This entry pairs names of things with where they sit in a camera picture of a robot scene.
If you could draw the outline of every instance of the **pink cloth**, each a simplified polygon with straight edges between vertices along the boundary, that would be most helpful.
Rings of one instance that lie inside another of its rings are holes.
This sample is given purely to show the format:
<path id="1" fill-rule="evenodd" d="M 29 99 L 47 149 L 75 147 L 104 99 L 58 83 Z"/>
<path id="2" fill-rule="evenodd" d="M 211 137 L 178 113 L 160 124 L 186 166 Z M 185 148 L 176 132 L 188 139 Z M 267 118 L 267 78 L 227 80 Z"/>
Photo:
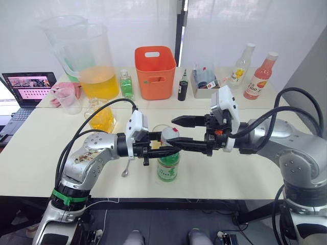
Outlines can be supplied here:
<path id="1" fill-rule="evenodd" d="M 54 94 L 56 90 L 61 89 L 61 88 L 73 88 L 75 91 L 75 96 L 77 99 L 81 97 L 81 92 L 82 92 L 82 86 L 79 83 L 58 83 L 55 84 L 52 88 L 50 93 Z M 57 99 L 52 99 L 51 104 L 55 107 L 60 106 L 60 102 Z"/>

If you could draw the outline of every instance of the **laptop keyboard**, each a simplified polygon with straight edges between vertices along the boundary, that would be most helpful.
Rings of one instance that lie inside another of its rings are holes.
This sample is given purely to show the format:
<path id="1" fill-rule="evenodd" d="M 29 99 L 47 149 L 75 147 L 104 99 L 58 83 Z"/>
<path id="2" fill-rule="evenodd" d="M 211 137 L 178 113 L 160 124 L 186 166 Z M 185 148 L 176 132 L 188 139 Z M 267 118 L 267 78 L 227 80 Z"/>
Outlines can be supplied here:
<path id="1" fill-rule="evenodd" d="M 28 116 L 32 113 L 32 111 L 33 110 L 19 109 L 12 117 L 12 120 L 25 121 L 28 118 Z"/>

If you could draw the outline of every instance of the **white curtain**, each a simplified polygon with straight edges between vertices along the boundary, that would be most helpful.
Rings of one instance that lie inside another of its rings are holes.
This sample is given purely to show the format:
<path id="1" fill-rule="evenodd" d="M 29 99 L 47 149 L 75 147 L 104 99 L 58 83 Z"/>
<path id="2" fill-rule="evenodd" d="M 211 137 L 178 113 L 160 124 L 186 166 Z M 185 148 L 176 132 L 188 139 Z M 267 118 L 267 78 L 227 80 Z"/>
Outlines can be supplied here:
<path id="1" fill-rule="evenodd" d="M 115 66 L 134 66 L 139 46 L 165 45 L 174 53 L 176 0 L 0 0 L 0 73 L 63 70 L 38 27 L 59 15 L 81 15 L 108 27 Z"/>
<path id="2" fill-rule="evenodd" d="M 233 66 L 253 42 L 252 66 L 260 66 L 269 51 L 279 53 L 271 81 L 280 90 L 326 24 L 326 0 L 189 0 L 181 66 L 199 59 Z"/>

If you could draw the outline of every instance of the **green tape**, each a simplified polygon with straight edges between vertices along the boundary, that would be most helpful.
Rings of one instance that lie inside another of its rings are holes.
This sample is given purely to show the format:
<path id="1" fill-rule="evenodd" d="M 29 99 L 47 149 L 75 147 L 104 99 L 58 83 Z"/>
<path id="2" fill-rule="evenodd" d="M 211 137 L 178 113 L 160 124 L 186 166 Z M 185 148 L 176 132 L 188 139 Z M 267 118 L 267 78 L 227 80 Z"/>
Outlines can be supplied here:
<path id="1" fill-rule="evenodd" d="M 63 200 L 64 205 L 69 206 L 71 203 L 80 203 L 87 200 L 87 197 L 84 198 L 74 198 L 74 197 L 66 197 L 64 194 L 56 191 L 53 189 L 52 194 L 55 195 L 57 198 Z"/>

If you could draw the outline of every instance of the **laptop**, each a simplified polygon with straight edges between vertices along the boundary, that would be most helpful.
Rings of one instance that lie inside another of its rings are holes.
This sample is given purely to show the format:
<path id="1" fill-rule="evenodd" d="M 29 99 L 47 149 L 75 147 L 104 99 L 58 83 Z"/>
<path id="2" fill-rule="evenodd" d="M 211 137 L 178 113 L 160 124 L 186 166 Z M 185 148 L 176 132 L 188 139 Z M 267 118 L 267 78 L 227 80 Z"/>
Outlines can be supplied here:
<path id="1" fill-rule="evenodd" d="M 20 109 L 0 131 L 0 146 L 5 146 L 40 101 L 56 83 L 53 72 L 3 73 L 5 86 L 15 96 Z"/>

